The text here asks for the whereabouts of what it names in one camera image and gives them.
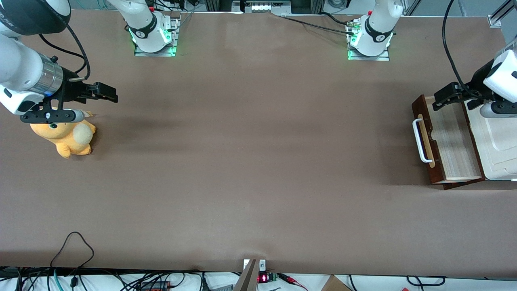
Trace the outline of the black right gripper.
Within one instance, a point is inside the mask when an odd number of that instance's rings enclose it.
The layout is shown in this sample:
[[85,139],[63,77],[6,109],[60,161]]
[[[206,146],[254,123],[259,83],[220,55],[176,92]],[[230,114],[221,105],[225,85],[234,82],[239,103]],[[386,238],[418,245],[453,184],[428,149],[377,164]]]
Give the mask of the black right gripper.
[[63,70],[63,81],[59,88],[59,110],[63,109],[66,102],[79,100],[79,103],[85,104],[87,99],[110,101],[118,103],[118,95],[116,88],[106,85],[101,82],[94,83],[94,94],[87,90],[88,84],[83,81],[71,82],[69,79],[79,77],[76,73],[70,70]]

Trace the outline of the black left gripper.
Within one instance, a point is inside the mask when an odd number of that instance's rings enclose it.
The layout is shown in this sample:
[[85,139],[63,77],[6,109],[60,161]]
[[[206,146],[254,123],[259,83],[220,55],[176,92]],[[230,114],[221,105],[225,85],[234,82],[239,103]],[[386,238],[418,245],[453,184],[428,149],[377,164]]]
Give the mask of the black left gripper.
[[472,76],[471,81],[451,82],[434,93],[433,111],[441,110],[443,107],[455,104],[466,103],[467,109],[473,110],[480,107],[481,110],[491,110],[495,101],[494,94],[483,82],[493,66],[489,61],[479,68]]

